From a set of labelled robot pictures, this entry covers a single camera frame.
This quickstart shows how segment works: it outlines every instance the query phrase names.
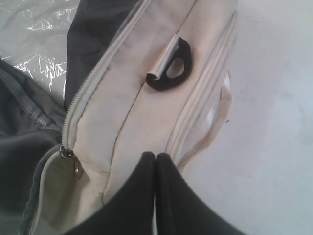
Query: clear plastic bag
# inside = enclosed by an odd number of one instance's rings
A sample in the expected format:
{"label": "clear plastic bag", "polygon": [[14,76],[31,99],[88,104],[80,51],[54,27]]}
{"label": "clear plastic bag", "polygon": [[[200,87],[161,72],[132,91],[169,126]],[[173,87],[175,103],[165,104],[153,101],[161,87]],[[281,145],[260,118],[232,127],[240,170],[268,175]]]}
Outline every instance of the clear plastic bag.
{"label": "clear plastic bag", "polygon": [[67,32],[79,0],[2,0],[0,58],[63,103]]}

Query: metal zipper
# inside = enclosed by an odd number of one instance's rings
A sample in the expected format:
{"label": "metal zipper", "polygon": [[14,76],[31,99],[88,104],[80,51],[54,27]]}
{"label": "metal zipper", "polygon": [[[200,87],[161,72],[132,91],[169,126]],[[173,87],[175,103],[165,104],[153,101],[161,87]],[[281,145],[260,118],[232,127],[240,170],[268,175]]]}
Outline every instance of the metal zipper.
{"label": "metal zipper", "polygon": [[77,175],[77,178],[79,179],[82,174],[82,167],[80,165],[80,162],[78,158],[75,156],[73,151],[70,149],[70,146],[68,144],[68,136],[69,136],[69,129],[72,117],[75,113],[75,110],[79,104],[79,101],[85,94],[85,91],[89,87],[89,85],[92,83],[93,79],[96,77],[97,72],[99,68],[101,68],[103,71],[106,70],[106,68],[109,65],[109,62],[117,52],[117,50],[120,48],[121,44],[124,42],[127,35],[132,30],[133,26],[137,23],[145,9],[150,4],[151,0],[143,0],[141,6],[138,8],[135,15],[132,17],[132,19],[129,21],[129,23],[125,26],[123,31],[120,33],[119,36],[116,37],[115,41],[112,42],[112,44],[109,46],[107,51],[104,53],[104,55],[100,58],[100,60],[97,62],[97,64],[93,67],[85,81],[82,83],[81,87],[79,88],[78,92],[74,96],[73,101],[71,102],[68,112],[65,117],[63,130],[62,130],[62,146],[60,148],[60,155],[64,158],[75,158],[75,175]]}
{"label": "metal zipper", "polygon": [[[234,30],[236,18],[237,18],[237,13],[234,13],[231,25],[229,26],[228,32],[224,36],[224,40],[222,42],[222,45],[220,46],[220,49],[217,53],[216,58],[220,59],[225,55],[225,47],[223,47],[223,45],[228,44],[231,39],[231,35],[232,35],[232,31]],[[179,127],[175,127],[175,128],[178,128],[178,133],[175,136],[171,136],[168,142],[169,143],[168,147],[170,148],[167,149],[166,152],[168,152],[172,156],[173,160],[175,161],[175,164],[178,164],[177,162],[178,156],[181,152],[181,148],[186,138],[186,135],[189,133],[189,130],[191,128],[192,120],[195,118],[196,114],[199,113],[198,111],[202,108],[203,105],[201,105],[201,102],[206,101],[206,99],[203,99],[203,96],[200,94],[203,94],[203,92],[207,90],[208,86],[210,85],[210,82],[203,84],[203,80],[206,79],[210,75],[210,73],[213,72],[214,68],[216,67],[216,63],[218,63],[218,61],[219,60],[214,61],[212,66],[208,67],[202,72],[202,75],[199,81],[197,82],[196,87],[193,89],[190,95],[190,97],[193,97],[193,94],[196,94],[195,97],[198,99],[192,99],[188,101],[189,104],[192,103],[191,105],[192,108],[185,115],[182,124],[179,125]]]}

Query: zipper pull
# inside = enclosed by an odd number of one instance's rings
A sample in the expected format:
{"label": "zipper pull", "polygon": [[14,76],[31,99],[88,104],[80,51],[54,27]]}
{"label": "zipper pull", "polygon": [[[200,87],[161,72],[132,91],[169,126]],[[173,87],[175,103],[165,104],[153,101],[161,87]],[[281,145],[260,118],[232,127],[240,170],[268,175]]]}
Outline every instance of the zipper pull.
{"label": "zipper pull", "polygon": [[60,155],[62,158],[65,159],[74,159],[74,174],[75,178],[77,180],[80,180],[80,178],[83,175],[83,168],[82,165],[80,164],[78,158],[75,156],[74,152],[70,149],[65,149],[63,146],[60,147]]}

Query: bag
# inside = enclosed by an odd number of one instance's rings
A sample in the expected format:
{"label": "bag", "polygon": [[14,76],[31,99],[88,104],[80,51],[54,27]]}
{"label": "bag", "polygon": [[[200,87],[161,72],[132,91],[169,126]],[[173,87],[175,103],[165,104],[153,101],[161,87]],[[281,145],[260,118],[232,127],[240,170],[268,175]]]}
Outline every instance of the bag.
{"label": "bag", "polygon": [[145,151],[168,153],[183,175],[231,106],[236,5],[81,0],[67,37],[62,145],[37,165],[20,235],[42,227],[60,234],[85,221]]}

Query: white surface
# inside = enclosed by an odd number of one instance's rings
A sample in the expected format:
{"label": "white surface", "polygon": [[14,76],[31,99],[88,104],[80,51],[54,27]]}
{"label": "white surface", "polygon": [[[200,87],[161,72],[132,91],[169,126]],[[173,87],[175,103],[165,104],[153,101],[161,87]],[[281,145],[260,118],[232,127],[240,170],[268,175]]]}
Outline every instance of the white surface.
{"label": "white surface", "polygon": [[313,234],[312,10],[311,0],[240,1],[230,122],[185,169],[249,235]]}

